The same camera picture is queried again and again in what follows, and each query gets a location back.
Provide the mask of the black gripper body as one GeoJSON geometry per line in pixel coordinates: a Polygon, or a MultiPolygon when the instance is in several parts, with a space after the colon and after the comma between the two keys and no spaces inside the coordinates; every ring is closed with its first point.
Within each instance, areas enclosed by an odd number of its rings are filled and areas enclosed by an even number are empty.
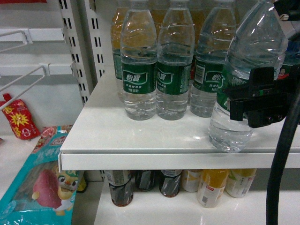
{"type": "Polygon", "coordinates": [[[288,41],[276,83],[281,91],[293,93],[300,79],[300,73],[293,71],[294,66],[300,65],[300,2],[276,0],[274,6],[276,19],[288,41]]]}

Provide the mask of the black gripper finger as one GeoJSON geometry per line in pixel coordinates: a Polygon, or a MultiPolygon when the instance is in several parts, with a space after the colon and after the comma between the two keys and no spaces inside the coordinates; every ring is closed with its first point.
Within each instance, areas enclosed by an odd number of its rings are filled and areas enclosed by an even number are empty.
{"type": "Polygon", "coordinates": [[[281,122],[287,115],[290,98],[286,94],[264,97],[230,99],[230,119],[247,119],[251,128],[260,128],[281,122]]]}
{"type": "Polygon", "coordinates": [[[245,84],[228,87],[223,92],[230,99],[258,98],[274,94],[274,67],[253,68],[245,84]]]}

